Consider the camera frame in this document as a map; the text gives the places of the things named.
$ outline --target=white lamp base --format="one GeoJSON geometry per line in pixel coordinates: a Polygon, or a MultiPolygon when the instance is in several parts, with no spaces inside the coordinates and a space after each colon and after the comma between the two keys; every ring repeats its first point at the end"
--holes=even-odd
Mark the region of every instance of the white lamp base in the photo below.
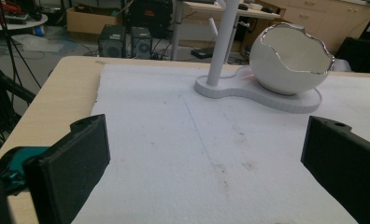
{"type": "Polygon", "coordinates": [[[206,81],[207,76],[199,77],[194,85],[194,89],[205,97],[240,96],[290,113],[311,113],[319,108],[322,101],[316,89],[290,96],[269,91],[258,83],[249,66],[239,68],[232,77],[221,77],[218,86],[210,86],[206,81]]]}

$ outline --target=white foam sheet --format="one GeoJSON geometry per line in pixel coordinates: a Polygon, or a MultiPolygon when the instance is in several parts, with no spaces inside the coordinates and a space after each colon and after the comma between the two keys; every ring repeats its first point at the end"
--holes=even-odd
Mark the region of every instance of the white foam sheet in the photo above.
{"type": "Polygon", "coordinates": [[[370,140],[370,79],[328,77],[320,108],[291,114],[201,96],[206,74],[105,66],[92,113],[107,116],[111,162],[74,223],[356,223],[300,159],[310,115],[370,140]]]}

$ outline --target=bolt hole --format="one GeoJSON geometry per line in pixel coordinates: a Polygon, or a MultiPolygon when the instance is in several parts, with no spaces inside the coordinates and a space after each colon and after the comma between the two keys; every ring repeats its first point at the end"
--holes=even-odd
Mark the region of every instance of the bolt hole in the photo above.
{"type": "Polygon", "coordinates": [[[339,126],[339,127],[346,127],[346,124],[344,123],[335,123],[334,125],[339,126]]]}

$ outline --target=cabinet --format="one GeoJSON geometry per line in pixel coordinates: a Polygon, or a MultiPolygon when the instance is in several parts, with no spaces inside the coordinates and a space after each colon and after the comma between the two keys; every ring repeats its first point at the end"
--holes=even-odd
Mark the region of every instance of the cabinet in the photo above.
{"type": "Polygon", "coordinates": [[[370,6],[339,0],[263,0],[285,8],[283,19],[305,26],[335,54],[347,36],[360,37],[370,21],[370,6]]]}

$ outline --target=wooden table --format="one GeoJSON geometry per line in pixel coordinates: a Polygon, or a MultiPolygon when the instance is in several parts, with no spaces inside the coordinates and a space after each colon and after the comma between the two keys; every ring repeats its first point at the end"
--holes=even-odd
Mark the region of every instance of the wooden table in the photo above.
{"type": "MultiPolygon", "coordinates": [[[[18,146],[51,146],[69,133],[69,124],[91,115],[100,73],[106,63],[139,66],[208,68],[208,63],[181,63],[129,59],[70,56],[60,60],[49,79],[21,118],[0,150],[0,158],[18,146]]],[[[238,65],[224,65],[236,70],[238,65]]],[[[333,72],[331,76],[370,77],[370,74],[333,72]]],[[[10,196],[9,203],[17,223],[37,223],[29,192],[10,196]]]]}

